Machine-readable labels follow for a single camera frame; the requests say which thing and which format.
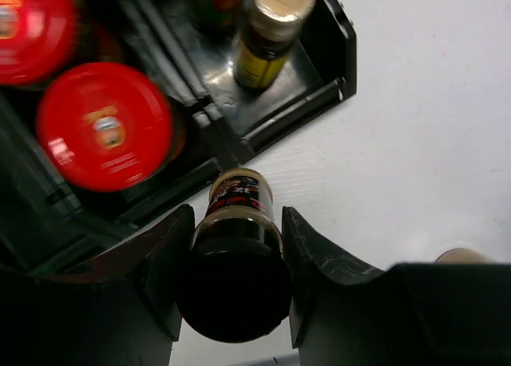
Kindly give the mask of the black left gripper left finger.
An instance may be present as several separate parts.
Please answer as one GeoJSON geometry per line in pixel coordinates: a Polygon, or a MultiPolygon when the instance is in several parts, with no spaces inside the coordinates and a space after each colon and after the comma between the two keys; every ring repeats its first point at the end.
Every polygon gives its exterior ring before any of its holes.
{"type": "Polygon", "coordinates": [[[181,324],[177,270],[194,228],[182,205],[72,273],[2,267],[2,364],[168,364],[181,324]]]}

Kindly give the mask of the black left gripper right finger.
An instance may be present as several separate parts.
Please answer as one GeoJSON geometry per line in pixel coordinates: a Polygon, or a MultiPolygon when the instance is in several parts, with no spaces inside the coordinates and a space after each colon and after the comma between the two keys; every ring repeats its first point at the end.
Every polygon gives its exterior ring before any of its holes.
{"type": "Polygon", "coordinates": [[[510,267],[400,263],[383,271],[282,211],[302,365],[507,365],[510,267]]]}

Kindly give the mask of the black-lid pepper jar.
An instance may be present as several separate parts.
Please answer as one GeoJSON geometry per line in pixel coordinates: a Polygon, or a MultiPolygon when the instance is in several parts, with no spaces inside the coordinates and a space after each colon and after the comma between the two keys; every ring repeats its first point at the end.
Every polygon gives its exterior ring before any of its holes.
{"type": "Polygon", "coordinates": [[[291,299],[271,187],[252,169],[222,173],[179,271],[180,314],[211,340],[244,343],[278,327],[291,299]]]}

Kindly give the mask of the red-lid sauce jar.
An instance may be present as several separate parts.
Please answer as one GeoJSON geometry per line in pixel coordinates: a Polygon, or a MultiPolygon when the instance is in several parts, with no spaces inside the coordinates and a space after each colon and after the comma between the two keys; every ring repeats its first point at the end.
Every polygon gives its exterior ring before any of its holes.
{"type": "Polygon", "coordinates": [[[117,38],[84,0],[1,0],[1,84],[44,90],[89,62],[122,62],[117,38]]]}
{"type": "Polygon", "coordinates": [[[37,138],[73,185],[116,192],[174,161],[187,139],[185,120],[142,72],[115,62],[76,66],[44,92],[37,138]]]}

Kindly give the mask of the beige-cap small yellow bottle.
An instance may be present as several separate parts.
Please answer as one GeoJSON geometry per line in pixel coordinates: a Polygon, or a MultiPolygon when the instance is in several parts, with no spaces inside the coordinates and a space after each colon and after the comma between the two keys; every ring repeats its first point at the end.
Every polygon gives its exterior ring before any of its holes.
{"type": "Polygon", "coordinates": [[[240,86],[262,91],[273,84],[314,5],[315,0],[251,0],[234,67],[240,86]]]}

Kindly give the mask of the yellow-cap tall sauce bottle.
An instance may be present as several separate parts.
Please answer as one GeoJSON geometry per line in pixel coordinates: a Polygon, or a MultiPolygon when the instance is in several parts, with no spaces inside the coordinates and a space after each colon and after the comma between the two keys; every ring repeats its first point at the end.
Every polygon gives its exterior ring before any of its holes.
{"type": "Polygon", "coordinates": [[[207,33],[224,34],[237,23],[244,0],[184,0],[192,23],[207,33]]]}

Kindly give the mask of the black three-compartment tray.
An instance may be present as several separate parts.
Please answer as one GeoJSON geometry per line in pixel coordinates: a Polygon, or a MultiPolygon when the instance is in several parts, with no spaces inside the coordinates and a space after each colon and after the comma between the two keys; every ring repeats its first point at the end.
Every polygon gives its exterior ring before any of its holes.
{"type": "Polygon", "coordinates": [[[117,191],[66,180],[36,137],[44,86],[1,88],[1,261],[64,272],[249,162],[356,91],[356,34],[338,0],[316,0],[282,72],[261,93],[232,76],[237,37],[201,33],[184,0],[84,0],[125,63],[164,94],[183,150],[117,191]]]}

